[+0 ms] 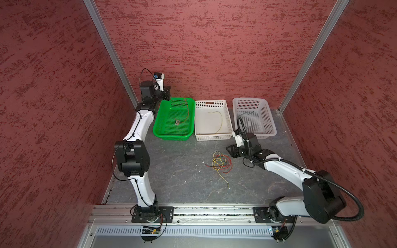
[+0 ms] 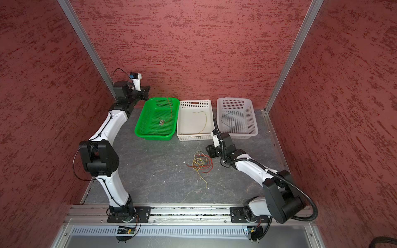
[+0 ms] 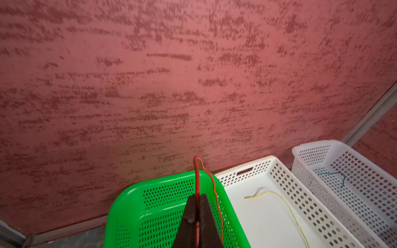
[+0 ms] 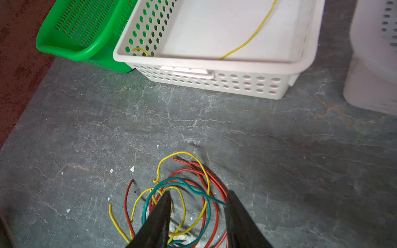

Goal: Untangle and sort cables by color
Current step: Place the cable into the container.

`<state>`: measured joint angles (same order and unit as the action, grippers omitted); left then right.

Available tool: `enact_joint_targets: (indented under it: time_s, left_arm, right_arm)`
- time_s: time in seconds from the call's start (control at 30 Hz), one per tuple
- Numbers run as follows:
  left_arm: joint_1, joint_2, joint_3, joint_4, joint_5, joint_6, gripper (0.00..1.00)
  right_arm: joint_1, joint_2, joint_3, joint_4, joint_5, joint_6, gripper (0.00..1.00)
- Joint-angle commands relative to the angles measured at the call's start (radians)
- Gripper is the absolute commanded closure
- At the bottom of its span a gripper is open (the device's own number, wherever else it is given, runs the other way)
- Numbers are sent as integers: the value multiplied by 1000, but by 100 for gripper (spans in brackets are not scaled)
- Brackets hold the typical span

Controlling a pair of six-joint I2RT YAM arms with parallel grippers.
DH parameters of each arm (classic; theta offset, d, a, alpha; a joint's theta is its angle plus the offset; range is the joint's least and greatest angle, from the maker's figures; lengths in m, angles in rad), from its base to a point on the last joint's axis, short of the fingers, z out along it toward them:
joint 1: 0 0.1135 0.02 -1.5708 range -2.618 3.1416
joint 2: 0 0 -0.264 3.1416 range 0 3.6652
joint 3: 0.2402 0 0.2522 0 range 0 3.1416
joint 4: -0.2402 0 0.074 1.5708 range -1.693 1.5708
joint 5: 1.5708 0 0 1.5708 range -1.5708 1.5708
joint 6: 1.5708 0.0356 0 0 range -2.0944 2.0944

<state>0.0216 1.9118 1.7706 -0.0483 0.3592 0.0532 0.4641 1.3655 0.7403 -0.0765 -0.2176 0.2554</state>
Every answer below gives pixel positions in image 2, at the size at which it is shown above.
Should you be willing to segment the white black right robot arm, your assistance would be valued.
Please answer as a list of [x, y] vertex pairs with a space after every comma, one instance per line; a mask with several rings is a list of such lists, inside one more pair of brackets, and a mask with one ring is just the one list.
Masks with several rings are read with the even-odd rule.
[[244, 150], [237, 149], [227, 133], [212, 134], [212, 139], [213, 144], [206, 147], [211, 158], [219, 157], [222, 166], [248, 175], [264, 190], [263, 196], [244, 203], [243, 211], [248, 221], [268, 216], [283, 224], [305, 208], [304, 196], [285, 182], [292, 181], [288, 171], [277, 171], [261, 165]]

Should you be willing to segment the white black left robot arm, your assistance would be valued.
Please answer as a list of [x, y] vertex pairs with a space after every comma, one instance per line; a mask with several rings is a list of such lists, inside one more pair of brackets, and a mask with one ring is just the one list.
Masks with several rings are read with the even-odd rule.
[[117, 134], [134, 107], [139, 101], [149, 99], [151, 87], [137, 88], [136, 85], [137, 83], [127, 81], [114, 83], [116, 102], [108, 110], [106, 120], [96, 134], [87, 141], [81, 141], [76, 152], [81, 157], [84, 170], [92, 176], [90, 181], [98, 181], [109, 199], [106, 212], [109, 222], [131, 223], [139, 220], [132, 198], [120, 179], [120, 158], [113, 148]]

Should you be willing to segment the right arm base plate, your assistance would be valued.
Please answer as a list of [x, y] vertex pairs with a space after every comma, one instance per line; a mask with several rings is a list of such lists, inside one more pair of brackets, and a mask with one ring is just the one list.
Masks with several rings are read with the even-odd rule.
[[268, 216], [256, 216], [248, 207], [230, 207], [232, 223], [269, 223]]

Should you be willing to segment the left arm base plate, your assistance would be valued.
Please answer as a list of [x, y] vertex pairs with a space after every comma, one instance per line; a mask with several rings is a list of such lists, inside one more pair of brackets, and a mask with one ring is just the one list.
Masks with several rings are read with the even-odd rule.
[[134, 208], [134, 216], [128, 213], [108, 213], [108, 223], [122, 223], [122, 224], [133, 224], [133, 223], [148, 223], [151, 214], [152, 207], [149, 206], [138, 206]]

